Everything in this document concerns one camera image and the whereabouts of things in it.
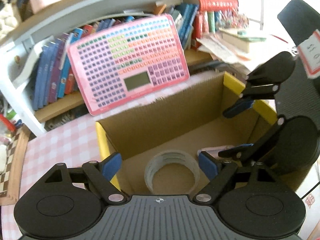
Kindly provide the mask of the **pink utility knife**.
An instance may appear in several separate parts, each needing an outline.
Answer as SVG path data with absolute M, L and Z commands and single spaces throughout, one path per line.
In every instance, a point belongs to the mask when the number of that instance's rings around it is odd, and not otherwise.
M 202 148 L 202 149 L 198 150 L 197 151 L 197 156 L 199 156 L 201 152 L 207 152 L 212 157 L 219 158 L 218 153 L 220 151 L 228 150 L 228 149 L 233 148 L 233 147 L 234 147 L 233 145 L 223 145 L 223 146 L 217 146 L 217 147 L 206 147 L 206 148 Z

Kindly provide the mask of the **clear packing tape roll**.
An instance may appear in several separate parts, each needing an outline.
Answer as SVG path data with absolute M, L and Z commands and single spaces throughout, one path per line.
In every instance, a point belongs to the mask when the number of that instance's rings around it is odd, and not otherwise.
M 200 180 L 200 169 L 189 154 L 173 150 L 155 155 L 144 172 L 146 187 L 153 194 L 192 194 Z

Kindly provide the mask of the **stack of papers and books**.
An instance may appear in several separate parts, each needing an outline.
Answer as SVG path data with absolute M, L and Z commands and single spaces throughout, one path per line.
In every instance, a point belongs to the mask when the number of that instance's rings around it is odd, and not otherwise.
M 261 30 L 222 29 L 203 34 L 196 40 L 201 44 L 200 49 L 206 49 L 225 63 L 239 63 L 248 70 L 254 70 L 280 52 L 294 54 L 291 44 Z

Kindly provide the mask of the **yellow cardboard box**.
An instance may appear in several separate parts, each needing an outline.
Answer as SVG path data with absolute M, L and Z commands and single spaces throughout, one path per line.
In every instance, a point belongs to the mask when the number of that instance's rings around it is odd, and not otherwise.
M 197 159 L 200 149 L 255 143 L 276 122 L 263 100 L 227 119 L 243 86 L 227 73 L 202 73 L 177 86 L 177 92 L 154 102 L 113 112 L 97 121 L 102 158 L 121 154 L 120 169 L 111 183 L 126 194 L 150 194 L 144 180 L 150 160 L 162 152 L 183 152 Z

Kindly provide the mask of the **black office chair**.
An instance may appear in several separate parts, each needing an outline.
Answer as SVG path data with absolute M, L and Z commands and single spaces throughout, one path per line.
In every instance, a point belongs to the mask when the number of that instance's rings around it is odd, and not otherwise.
M 320 15 L 303 0 L 291 0 L 277 15 L 296 46 L 300 45 L 318 29 Z

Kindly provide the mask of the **wooden chessboard box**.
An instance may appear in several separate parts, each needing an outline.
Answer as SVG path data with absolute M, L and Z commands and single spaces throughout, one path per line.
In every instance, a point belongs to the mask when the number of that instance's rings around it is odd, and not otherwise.
M 15 204 L 20 195 L 24 157 L 31 131 L 25 125 L 13 133 L 7 146 L 7 159 L 1 174 L 1 206 Z

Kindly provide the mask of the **red books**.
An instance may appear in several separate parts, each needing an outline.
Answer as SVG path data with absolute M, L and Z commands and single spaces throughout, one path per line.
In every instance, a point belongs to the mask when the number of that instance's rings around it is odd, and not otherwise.
M 233 16 L 239 8 L 238 0 L 194 0 L 191 3 L 198 5 L 191 35 L 193 50 L 199 48 L 197 40 L 204 34 L 216 33 L 226 22 L 233 22 Z

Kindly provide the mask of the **pink learning tablet toy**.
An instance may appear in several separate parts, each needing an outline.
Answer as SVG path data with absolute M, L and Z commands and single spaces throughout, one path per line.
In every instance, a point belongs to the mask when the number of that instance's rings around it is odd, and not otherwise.
M 69 45 L 67 54 L 92 116 L 190 77 L 178 32 L 169 14 L 94 33 Z

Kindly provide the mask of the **row of blue books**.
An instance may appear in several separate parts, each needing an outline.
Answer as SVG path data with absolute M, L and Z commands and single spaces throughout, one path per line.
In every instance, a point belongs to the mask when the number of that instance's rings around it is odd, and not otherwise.
M 50 37 L 41 48 L 36 70 L 32 109 L 37 111 L 50 103 L 56 102 L 66 94 L 75 91 L 75 79 L 67 56 L 67 47 L 81 38 L 95 32 L 108 29 L 114 25 L 134 20 L 134 16 L 124 18 L 107 18 Z

